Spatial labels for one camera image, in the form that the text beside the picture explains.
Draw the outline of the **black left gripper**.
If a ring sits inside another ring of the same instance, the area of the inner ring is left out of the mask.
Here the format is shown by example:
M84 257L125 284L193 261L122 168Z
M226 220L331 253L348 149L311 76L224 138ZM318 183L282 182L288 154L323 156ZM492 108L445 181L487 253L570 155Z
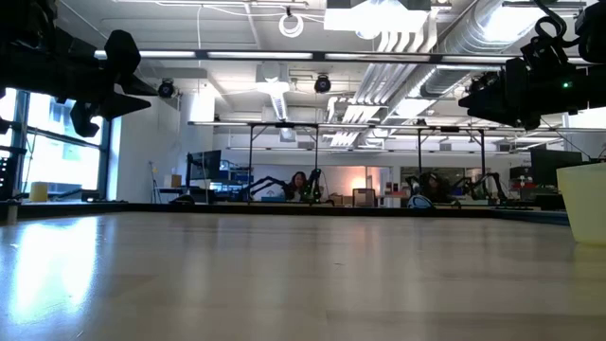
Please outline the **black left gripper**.
M60 103L74 100L70 118L82 137L97 134L93 117L111 121L151 106L140 96L155 97L157 90L134 75L141 56L130 33L110 34L104 61L84 41L67 33L60 40L62 46L32 48L2 34L1 88L47 94Z

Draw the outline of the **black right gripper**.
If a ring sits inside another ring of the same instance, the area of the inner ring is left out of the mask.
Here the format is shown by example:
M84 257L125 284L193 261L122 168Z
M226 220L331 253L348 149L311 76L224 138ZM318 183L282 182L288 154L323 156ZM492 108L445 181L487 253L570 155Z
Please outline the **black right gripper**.
M534 130L542 116L605 105L605 65L577 67L560 42L536 36L503 70L472 78L458 105L467 115Z

